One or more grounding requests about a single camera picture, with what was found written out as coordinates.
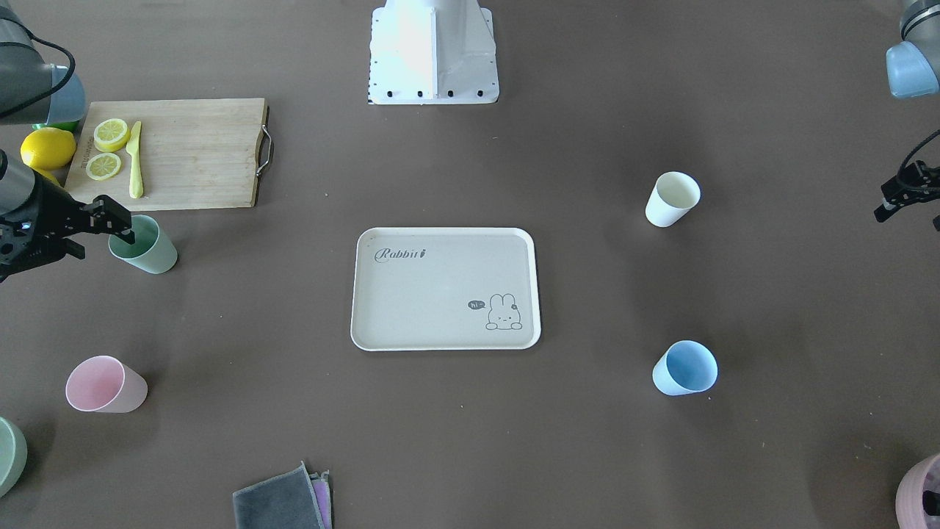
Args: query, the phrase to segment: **bowl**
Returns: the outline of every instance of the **bowl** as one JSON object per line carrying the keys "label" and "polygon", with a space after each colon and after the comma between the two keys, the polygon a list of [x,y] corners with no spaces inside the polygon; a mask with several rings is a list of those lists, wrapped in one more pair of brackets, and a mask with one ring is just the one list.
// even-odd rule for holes
{"label": "bowl", "polygon": [[933,529],[940,526],[940,517],[924,512],[924,490],[940,489],[940,454],[930,456],[907,471],[898,486],[894,501],[901,529]]}
{"label": "bowl", "polygon": [[26,438],[14,423],[0,417],[0,496],[20,479],[26,466]]}

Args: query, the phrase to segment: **green bowl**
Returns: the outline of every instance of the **green bowl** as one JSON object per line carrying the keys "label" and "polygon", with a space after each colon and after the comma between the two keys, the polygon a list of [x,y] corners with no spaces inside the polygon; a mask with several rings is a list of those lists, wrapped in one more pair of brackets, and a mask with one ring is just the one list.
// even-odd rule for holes
{"label": "green bowl", "polygon": [[0,417],[0,496],[20,479],[26,466],[26,438],[14,423]]}

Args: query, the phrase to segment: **white cup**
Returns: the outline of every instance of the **white cup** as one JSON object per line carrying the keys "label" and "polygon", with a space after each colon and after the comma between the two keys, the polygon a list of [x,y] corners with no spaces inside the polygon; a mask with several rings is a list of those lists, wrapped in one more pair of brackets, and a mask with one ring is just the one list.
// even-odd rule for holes
{"label": "white cup", "polygon": [[72,370],[65,397],[79,411],[126,413],[144,403],[147,382],[114,357],[91,357]]}
{"label": "white cup", "polygon": [[108,237],[111,255],[151,274],[163,274],[176,264],[176,247],[150,216],[131,217],[134,242],[129,245],[115,235]]}
{"label": "white cup", "polygon": [[647,219],[660,228],[672,226],[701,199],[701,188],[684,172],[670,171],[656,180],[647,201]]}
{"label": "white cup", "polygon": [[652,368],[652,382],[667,395],[687,395],[711,388],[718,379],[718,362],[705,345],[676,342]]}

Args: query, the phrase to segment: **knife handle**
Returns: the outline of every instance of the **knife handle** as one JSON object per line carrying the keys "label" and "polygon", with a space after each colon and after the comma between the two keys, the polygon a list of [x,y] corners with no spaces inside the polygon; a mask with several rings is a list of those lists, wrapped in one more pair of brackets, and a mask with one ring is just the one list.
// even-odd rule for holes
{"label": "knife handle", "polygon": [[139,154],[131,154],[131,198],[139,199],[144,196],[144,179],[140,175]]}

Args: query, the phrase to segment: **pink container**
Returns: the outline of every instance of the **pink container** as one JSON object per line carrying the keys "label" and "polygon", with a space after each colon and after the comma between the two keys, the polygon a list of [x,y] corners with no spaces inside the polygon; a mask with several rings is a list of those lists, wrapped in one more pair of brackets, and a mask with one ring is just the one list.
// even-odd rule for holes
{"label": "pink container", "polygon": [[72,370],[65,397],[79,411],[125,413],[144,403],[147,382],[114,357],[92,357]]}
{"label": "pink container", "polygon": [[898,486],[894,510],[901,529],[940,528],[940,516],[927,516],[924,512],[924,490],[940,491],[940,454],[920,461],[907,471]]}

